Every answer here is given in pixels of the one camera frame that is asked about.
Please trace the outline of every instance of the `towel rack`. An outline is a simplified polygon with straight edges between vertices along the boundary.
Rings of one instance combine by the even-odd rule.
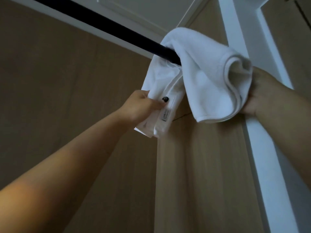
[[[72,0],[34,0],[65,15],[69,15],[90,26],[98,28],[128,43],[138,46],[152,54],[158,55],[174,64],[181,65],[176,52],[168,47],[146,38],[127,27],[108,19]]]

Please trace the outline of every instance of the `care label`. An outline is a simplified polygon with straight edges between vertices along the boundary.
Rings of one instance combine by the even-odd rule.
[[[163,121],[167,121],[167,118],[169,117],[169,114],[170,114],[170,110],[169,109],[165,109],[164,111],[163,111],[163,114],[162,114],[162,116],[161,116],[161,119],[163,120]]]

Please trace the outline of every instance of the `forearm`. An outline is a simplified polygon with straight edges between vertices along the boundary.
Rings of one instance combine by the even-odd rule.
[[[311,188],[311,104],[276,80],[266,89],[256,117]]]
[[[17,229],[36,232],[75,199],[73,209],[67,210],[73,214],[127,129],[118,113],[112,113],[23,174],[0,192],[2,209],[12,211],[1,211],[0,222],[12,219]]]

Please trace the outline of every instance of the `fingernail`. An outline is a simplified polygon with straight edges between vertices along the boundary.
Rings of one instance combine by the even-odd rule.
[[[166,103],[169,101],[169,98],[167,96],[163,97],[162,100]]]

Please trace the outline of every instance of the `person's left hand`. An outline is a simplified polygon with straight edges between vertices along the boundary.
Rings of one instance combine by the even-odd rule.
[[[164,101],[156,101],[147,97],[149,91],[136,90],[126,100],[124,105],[117,110],[121,118],[131,127],[135,127],[154,110],[160,110],[165,106]]]

